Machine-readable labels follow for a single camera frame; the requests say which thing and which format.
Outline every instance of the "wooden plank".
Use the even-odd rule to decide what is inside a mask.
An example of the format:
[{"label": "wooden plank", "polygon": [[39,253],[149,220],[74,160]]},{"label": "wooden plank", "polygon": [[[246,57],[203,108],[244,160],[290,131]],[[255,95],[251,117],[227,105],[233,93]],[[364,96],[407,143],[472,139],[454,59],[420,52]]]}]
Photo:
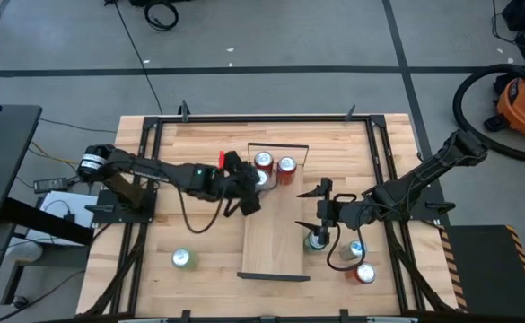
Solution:
[{"label": "wooden plank", "polygon": [[[116,139],[118,148],[131,153],[137,151],[143,118],[121,119]],[[416,141],[407,115],[386,115],[386,121],[393,157],[401,176],[419,163]],[[217,164],[219,150],[236,150],[243,159],[248,158],[248,143],[252,142],[308,144],[310,151],[304,165],[302,191],[313,189],[321,177],[333,179],[334,194],[359,194],[375,185],[363,123],[168,124],[162,130],[159,158],[172,163]],[[150,151],[152,144],[151,137],[147,150]],[[319,223],[316,201],[302,200],[305,222]],[[206,225],[215,209],[213,204],[188,196],[185,196],[185,204],[191,224],[197,228]],[[192,234],[182,221],[176,191],[167,184],[159,190],[156,209],[157,215],[149,226],[145,244],[136,309],[138,317],[179,317],[182,310],[191,310],[193,316],[203,317],[336,316],[339,309],[349,309],[350,315],[395,315],[399,312],[382,223],[362,228],[368,246],[366,261],[374,265],[377,274],[373,284],[348,284],[341,273],[326,265],[329,248],[304,254],[303,273],[311,277],[309,282],[286,283],[245,280],[236,276],[242,267],[245,217],[239,214],[221,217],[210,231]],[[423,223],[410,222],[409,225],[420,272],[447,303],[455,306],[438,231]],[[341,245],[356,238],[355,232],[345,227],[341,233]],[[92,246],[77,312],[92,306],[115,273],[121,237],[122,225],[115,224]],[[198,252],[197,271],[183,272],[172,267],[171,254],[179,247]],[[348,265],[337,252],[332,262]],[[408,297],[411,293],[407,283]]]},{"label": "wooden plank", "polygon": [[299,167],[292,184],[267,192],[262,209],[246,218],[242,273],[303,275],[302,227],[296,223],[302,221],[302,182]]}]

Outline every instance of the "orange shop vacuum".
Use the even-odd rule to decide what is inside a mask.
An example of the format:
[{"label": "orange shop vacuum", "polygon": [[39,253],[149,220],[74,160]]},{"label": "orange shop vacuum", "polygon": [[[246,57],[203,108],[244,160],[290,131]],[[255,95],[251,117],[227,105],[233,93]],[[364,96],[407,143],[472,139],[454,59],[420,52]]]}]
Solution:
[{"label": "orange shop vacuum", "polygon": [[484,122],[488,131],[496,132],[507,127],[525,135],[525,67],[499,64],[486,67],[484,70],[472,74],[458,88],[453,98],[453,116],[459,127],[472,132],[489,148],[505,156],[525,161],[525,152],[500,144],[486,135],[478,132],[469,124],[461,110],[461,102],[468,88],[477,80],[490,74],[499,74],[494,89],[500,95],[496,105],[496,115]]}]

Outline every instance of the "gray floor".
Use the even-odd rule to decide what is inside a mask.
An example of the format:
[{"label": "gray floor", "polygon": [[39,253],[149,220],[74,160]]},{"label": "gray floor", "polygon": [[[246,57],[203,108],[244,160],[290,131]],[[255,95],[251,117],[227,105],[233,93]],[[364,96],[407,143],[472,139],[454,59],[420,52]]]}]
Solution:
[{"label": "gray floor", "polygon": [[[501,10],[507,0],[498,0]],[[390,0],[410,66],[525,64],[516,47],[491,35],[490,0]],[[195,0],[177,4],[173,31],[150,29],[127,1],[121,12],[147,67],[324,65],[398,66],[381,0]],[[511,35],[503,21],[500,33]],[[113,6],[102,0],[10,0],[0,19],[0,70],[139,68]],[[431,148],[455,128],[453,93],[466,74],[413,74]],[[395,73],[153,75],[165,113],[186,100],[197,113],[410,112],[407,91]],[[466,110],[478,122],[491,111],[488,81],[468,93]],[[156,114],[143,76],[0,77],[0,102],[38,104],[43,117],[85,127],[116,128],[120,115]],[[87,144],[113,135],[84,133],[41,123],[34,138],[49,153],[78,159]],[[503,140],[524,145],[516,135]],[[27,181],[72,176],[64,164],[28,155],[19,176]],[[525,163],[490,153],[473,169],[442,180],[457,203],[453,224],[511,224],[525,247]],[[12,196],[36,196],[15,183]],[[0,277],[9,270],[5,263]],[[41,295],[74,269],[33,269],[20,294]],[[68,318],[74,314],[81,277],[34,308],[6,322]],[[0,306],[0,316],[10,308]]]}]

